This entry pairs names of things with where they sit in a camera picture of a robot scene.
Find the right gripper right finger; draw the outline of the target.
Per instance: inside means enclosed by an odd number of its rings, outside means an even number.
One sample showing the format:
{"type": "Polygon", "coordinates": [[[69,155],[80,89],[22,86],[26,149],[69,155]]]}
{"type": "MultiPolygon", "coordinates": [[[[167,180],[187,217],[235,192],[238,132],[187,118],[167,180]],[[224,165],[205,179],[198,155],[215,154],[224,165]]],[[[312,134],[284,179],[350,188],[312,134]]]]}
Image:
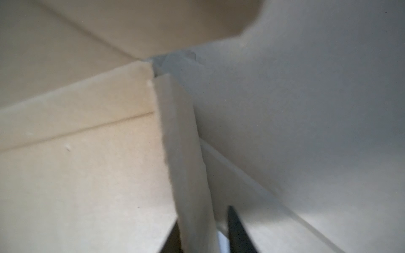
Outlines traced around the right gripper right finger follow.
{"type": "Polygon", "coordinates": [[[231,253],[258,253],[233,206],[228,206],[227,224],[231,253]]]}

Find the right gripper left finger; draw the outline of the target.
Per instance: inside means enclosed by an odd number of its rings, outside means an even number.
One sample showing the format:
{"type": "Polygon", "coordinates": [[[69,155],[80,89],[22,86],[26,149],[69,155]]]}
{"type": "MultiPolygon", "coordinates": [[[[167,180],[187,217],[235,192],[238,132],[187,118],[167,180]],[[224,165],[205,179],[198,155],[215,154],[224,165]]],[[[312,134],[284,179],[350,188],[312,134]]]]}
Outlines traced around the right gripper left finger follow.
{"type": "Polygon", "coordinates": [[[178,222],[175,222],[160,253],[183,253],[178,222]]]}

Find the brown cardboard box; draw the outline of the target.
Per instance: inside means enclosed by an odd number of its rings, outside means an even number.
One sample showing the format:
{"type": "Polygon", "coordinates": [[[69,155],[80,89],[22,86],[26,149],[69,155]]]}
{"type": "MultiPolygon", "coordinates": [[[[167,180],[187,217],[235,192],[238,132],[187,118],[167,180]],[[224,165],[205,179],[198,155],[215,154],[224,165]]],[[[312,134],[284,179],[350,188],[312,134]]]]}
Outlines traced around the brown cardboard box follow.
{"type": "Polygon", "coordinates": [[[404,1],[2,1],[1,252],[405,250],[404,1]]]}

